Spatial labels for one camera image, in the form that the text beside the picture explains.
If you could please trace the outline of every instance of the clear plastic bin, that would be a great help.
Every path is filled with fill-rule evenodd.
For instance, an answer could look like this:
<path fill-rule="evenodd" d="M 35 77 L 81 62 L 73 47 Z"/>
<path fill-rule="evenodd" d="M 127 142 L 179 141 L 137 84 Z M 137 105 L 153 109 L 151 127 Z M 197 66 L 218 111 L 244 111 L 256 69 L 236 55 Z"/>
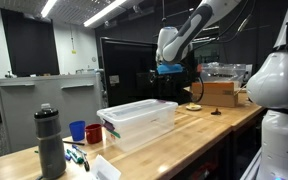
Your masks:
<path fill-rule="evenodd" d="M 174 128 L 175 102 L 148 99 L 97 111 L 106 137 L 123 151 L 138 147 Z"/>
<path fill-rule="evenodd" d="M 245 72 L 245 64 L 203 63 L 201 78 L 205 82 L 233 81 L 240 87 Z"/>

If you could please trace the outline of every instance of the black water bottle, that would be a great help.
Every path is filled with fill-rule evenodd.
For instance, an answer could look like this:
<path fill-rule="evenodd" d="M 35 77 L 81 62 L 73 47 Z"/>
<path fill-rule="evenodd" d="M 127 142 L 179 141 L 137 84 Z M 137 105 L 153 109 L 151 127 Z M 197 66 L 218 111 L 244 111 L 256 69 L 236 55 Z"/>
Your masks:
<path fill-rule="evenodd" d="M 66 169 L 58 110 L 50 104 L 42 104 L 41 108 L 34 117 L 42 175 L 44 179 L 56 179 Z"/>

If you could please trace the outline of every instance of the gray cabinet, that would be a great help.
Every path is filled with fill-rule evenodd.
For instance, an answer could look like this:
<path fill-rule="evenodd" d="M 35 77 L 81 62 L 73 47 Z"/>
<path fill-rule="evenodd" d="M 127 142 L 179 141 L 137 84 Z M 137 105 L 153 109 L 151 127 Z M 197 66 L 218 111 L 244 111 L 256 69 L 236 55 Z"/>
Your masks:
<path fill-rule="evenodd" d="M 0 110 L 11 152 L 37 145 L 34 113 L 43 103 L 59 110 L 62 137 L 70 136 L 72 121 L 99 123 L 100 74 L 0 79 Z"/>

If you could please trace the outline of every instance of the wooden workbench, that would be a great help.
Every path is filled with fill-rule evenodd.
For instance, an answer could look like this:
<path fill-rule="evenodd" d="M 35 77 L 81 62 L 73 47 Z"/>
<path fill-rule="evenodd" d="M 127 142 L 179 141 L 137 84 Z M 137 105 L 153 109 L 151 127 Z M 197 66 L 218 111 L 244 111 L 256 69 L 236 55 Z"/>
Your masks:
<path fill-rule="evenodd" d="M 105 140 L 81 146 L 92 165 L 102 155 L 122 172 L 121 179 L 169 179 L 231 132 L 231 126 L 176 112 L 175 128 L 143 146 L 124 153 Z M 0 157 L 0 179 L 36 179 L 41 175 L 37 147 Z M 67 162 L 60 179 L 90 179 L 82 165 Z"/>
<path fill-rule="evenodd" d="M 248 101 L 247 97 L 246 93 L 239 93 L 238 104 L 235 108 L 202 105 L 201 110 L 190 111 L 186 109 L 186 105 L 188 104 L 183 104 L 180 105 L 176 111 L 194 117 L 228 124 L 232 126 L 233 131 L 237 131 L 265 109 Z M 221 115 L 211 115 L 211 112 L 214 112 L 216 108 L 221 112 Z"/>

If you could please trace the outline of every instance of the black clamp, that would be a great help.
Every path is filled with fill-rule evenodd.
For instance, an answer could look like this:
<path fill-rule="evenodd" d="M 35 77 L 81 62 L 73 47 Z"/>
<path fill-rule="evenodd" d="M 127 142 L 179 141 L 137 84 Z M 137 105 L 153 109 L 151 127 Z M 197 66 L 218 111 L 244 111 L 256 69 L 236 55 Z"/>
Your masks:
<path fill-rule="evenodd" d="M 214 112 L 211 112 L 212 115 L 221 115 L 222 113 L 216 108 Z"/>

